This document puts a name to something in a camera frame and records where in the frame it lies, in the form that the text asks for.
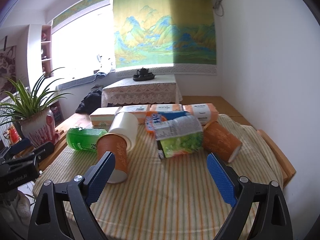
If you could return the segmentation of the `white plastic cup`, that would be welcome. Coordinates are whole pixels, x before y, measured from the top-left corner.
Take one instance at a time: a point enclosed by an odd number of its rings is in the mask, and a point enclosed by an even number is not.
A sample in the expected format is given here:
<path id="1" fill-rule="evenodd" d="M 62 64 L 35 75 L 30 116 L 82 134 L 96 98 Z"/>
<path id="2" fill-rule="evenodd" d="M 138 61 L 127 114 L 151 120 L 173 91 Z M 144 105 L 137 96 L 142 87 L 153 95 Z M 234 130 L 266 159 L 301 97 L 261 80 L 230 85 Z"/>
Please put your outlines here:
<path id="1" fill-rule="evenodd" d="M 126 141 L 127 152 L 130 152 L 136 145 L 138 119 L 132 113 L 120 112 L 114 117 L 108 132 L 121 136 Z"/>

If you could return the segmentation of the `orange paper cup left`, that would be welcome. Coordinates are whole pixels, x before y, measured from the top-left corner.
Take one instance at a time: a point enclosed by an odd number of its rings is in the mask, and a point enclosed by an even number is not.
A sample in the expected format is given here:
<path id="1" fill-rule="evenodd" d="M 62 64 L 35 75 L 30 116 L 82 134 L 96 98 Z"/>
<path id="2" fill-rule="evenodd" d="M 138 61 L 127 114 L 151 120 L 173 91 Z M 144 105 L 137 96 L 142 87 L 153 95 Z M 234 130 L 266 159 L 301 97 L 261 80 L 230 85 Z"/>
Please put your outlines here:
<path id="1" fill-rule="evenodd" d="M 109 184 L 122 183 L 128 178 L 127 143 L 117 134 L 108 133 L 97 141 L 97 154 L 100 160 L 106 152 L 113 154 L 115 165 L 108 179 Z"/>

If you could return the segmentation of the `orange paper cup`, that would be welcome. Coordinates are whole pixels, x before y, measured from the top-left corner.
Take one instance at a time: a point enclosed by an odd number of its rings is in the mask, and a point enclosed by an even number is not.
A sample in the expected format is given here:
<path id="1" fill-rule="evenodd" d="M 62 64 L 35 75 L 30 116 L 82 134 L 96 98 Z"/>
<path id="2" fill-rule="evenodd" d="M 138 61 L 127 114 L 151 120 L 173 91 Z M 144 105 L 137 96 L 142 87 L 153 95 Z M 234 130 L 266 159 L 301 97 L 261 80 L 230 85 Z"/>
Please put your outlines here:
<path id="1" fill-rule="evenodd" d="M 238 155 L 242 142 L 217 121 L 203 129 L 203 148 L 216 153 L 224 162 L 231 163 Z"/>
<path id="2" fill-rule="evenodd" d="M 128 178 L 127 143 L 117 134 L 108 133 L 97 141 L 97 154 L 100 160 L 106 152 L 113 154 L 115 165 L 108 179 L 109 184 L 122 183 Z"/>

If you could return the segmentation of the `orange paper cup right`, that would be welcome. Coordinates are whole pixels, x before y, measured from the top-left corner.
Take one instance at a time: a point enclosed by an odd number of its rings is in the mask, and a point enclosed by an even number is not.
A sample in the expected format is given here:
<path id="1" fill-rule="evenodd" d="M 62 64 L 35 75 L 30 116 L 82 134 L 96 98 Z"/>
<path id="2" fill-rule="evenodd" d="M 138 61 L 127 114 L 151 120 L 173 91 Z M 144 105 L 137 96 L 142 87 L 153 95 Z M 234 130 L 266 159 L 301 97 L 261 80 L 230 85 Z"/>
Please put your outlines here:
<path id="1" fill-rule="evenodd" d="M 224 162 L 231 163 L 238 155 L 242 142 L 217 121 L 203 129 L 203 148 L 216 153 Z"/>

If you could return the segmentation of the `red white plant pot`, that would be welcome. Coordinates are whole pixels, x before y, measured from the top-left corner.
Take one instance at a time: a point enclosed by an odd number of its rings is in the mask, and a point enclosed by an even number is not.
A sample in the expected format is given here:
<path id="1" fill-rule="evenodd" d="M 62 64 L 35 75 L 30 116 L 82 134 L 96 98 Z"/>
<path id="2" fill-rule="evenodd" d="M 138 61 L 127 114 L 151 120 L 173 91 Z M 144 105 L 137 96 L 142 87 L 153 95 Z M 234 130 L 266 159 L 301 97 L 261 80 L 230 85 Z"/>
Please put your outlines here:
<path id="1" fill-rule="evenodd" d="M 23 135 L 35 148 L 46 142 L 52 142 L 55 145 L 60 139 L 60 134 L 55 130 L 54 115 L 49 107 L 28 119 L 19 121 L 19 124 Z"/>

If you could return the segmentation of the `green spider plant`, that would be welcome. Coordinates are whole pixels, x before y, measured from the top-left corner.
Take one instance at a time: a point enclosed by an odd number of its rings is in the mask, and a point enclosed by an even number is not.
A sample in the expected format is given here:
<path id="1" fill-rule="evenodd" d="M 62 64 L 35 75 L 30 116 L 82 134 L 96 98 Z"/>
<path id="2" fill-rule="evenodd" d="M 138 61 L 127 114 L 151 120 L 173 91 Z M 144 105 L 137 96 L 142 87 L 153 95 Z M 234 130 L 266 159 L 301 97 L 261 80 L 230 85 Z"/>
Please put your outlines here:
<path id="1" fill-rule="evenodd" d="M 16 89 L 16 94 L 10 91 L 4 93 L 11 99 L 11 102 L 1 103 L 1 125 L 12 122 L 28 120 L 59 99 L 65 99 L 68 93 L 60 93 L 57 89 L 51 89 L 51 85 L 61 78 L 49 78 L 43 73 L 31 89 L 27 89 L 21 80 L 7 78 Z"/>

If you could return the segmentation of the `green plastic bottle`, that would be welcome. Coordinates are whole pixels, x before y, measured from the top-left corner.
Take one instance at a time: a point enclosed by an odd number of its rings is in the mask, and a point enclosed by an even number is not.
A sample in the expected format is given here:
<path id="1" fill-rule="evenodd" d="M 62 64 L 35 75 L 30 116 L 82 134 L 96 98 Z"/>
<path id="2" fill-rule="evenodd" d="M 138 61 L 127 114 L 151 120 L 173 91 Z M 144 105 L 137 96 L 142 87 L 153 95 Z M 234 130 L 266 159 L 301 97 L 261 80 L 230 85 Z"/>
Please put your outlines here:
<path id="1" fill-rule="evenodd" d="M 97 151 L 97 141 L 107 134 L 105 129 L 70 128 L 66 135 L 67 145 L 77 151 Z"/>

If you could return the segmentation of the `tissue pack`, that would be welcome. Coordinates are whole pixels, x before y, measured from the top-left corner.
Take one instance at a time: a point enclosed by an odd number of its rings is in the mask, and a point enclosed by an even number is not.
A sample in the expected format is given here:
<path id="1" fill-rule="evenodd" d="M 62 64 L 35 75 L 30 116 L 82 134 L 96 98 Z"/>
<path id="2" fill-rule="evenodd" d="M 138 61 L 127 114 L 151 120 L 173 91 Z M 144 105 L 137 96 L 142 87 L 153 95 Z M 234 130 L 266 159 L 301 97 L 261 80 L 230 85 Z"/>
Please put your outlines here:
<path id="1" fill-rule="evenodd" d="M 212 103 L 183 105 L 183 110 L 197 117 L 201 125 L 206 125 L 212 121 L 217 121 L 219 116 L 219 112 Z"/>
<path id="2" fill-rule="evenodd" d="M 133 114 L 139 124 L 143 124 L 145 122 L 146 113 L 149 111 L 151 105 L 127 105 L 121 107 L 120 112 L 127 112 Z"/>
<path id="3" fill-rule="evenodd" d="M 153 104 L 149 108 L 150 111 L 156 112 L 176 112 L 183 111 L 183 106 L 181 104 Z"/>
<path id="4" fill-rule="evenodd" d="M 89 115 L 93 126 L 110 126 L 121 107 L 100 107 Z"/>

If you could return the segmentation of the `green snack bag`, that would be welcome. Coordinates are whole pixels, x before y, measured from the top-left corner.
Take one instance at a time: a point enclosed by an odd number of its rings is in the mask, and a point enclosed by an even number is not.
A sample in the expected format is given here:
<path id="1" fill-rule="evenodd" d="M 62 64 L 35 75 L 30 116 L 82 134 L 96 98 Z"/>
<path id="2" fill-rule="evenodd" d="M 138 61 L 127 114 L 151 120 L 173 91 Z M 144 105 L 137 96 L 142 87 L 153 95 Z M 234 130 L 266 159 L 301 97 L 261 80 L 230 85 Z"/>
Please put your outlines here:
<path id="1" fill-rule="evenodd" d="M 203 128 L 193 115 L 154 124 L 154 135 L 161 159 L 192 154 L 202 148 Z"/>

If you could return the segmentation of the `tissue pack far right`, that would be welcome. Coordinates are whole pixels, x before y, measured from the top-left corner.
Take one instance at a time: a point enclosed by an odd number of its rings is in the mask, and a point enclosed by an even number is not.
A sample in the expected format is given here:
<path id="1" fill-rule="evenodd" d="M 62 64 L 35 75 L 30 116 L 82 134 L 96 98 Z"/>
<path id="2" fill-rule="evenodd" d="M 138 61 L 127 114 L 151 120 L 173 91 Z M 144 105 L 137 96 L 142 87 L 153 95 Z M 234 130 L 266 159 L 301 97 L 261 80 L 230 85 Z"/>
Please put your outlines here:
<path id="1" fill-rule="evenodd" d="M 212 103 L 183 105 L 183 110 L 197 117 L 201 125 L 206 125 L 212 121 L 217 121 L 219 116 L 219 112 Z"/>

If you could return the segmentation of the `blue cloth on sill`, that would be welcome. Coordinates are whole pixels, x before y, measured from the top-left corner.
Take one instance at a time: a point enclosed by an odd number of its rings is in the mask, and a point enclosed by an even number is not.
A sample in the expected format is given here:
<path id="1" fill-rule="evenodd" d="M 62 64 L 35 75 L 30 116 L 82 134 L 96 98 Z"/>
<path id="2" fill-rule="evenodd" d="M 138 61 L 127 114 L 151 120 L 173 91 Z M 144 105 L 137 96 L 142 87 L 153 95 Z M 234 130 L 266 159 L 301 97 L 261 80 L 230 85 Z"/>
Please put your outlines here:
<path id="1" fill-rule="evenodd" d="M 108 76 L 108 73 L 105 73 L 105 72 L 97 72 L 97 73 L 95 73 L 94 78 L 95 78 L 95 79 L 103 79 L 103 78 L 105 78 L 105 77 L 107 77 L 107 76 Z"/>

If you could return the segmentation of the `white pink shelf unit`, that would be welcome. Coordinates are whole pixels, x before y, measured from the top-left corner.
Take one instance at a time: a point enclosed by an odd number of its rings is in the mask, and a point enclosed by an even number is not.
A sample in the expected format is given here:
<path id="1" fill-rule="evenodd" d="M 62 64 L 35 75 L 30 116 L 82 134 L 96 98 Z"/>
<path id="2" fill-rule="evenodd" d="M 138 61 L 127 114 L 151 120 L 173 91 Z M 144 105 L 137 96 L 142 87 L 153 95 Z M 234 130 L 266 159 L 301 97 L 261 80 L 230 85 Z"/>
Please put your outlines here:
<path id="1" fill-rule="evenodd" d="M 44 82 L 40 86 L 42 92 L 45 88 L 54 90 L 55 98 L 59 93 L 57 86 L 62 78 L 59 70 L 53 67 L 52 59 L 52 26 L 31 24 L 28 27 L 27 38 L 27 72 L 29 87 L 32 89 L 36 81 L 44 75 Z"/>

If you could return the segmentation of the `lace covered low table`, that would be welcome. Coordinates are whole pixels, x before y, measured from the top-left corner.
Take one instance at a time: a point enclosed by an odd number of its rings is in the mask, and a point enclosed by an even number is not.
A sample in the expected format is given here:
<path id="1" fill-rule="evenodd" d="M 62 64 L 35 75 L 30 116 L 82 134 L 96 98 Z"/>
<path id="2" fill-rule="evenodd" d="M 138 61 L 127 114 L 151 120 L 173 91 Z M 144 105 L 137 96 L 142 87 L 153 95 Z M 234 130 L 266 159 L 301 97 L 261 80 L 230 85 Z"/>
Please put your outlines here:
<path id="1" fill-rule="evenodd" d="M 182 95 L 176 78 L 157 75 L 148 81 L 134 81 L 128 77 L 103 88 L 101 106 L 180 103 Z"/>

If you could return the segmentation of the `landscape painting curtain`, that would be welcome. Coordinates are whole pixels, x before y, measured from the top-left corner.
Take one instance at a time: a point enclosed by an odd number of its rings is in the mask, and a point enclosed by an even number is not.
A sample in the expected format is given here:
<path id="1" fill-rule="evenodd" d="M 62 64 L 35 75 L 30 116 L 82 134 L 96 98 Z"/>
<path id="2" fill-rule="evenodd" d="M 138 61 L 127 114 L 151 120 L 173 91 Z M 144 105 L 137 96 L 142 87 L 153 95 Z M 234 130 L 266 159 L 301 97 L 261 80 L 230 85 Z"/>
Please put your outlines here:
<path id="1" fill-rule="evenodd" d="M 117 68 L 216 64 L 212 0 L 113 0 Z"/>

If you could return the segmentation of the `dark floral wall picture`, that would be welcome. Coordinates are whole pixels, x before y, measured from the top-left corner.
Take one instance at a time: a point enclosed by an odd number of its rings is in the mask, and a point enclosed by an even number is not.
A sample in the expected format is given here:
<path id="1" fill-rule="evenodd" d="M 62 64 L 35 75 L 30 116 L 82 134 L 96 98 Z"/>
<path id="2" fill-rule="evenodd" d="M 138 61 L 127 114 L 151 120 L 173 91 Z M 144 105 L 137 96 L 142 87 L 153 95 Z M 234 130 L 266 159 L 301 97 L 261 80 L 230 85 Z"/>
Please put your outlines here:
<path id="1" fill-rule="evenodd" d="M 16 81 L 16 46 L 8 47 L 6 51 L 1 49 L 0 57 L 0 91 L 1 91 L 1 100 L 7 95 L 5 91 L 15 93 L 16 88 L 12 85 L 9 79 Z"/>

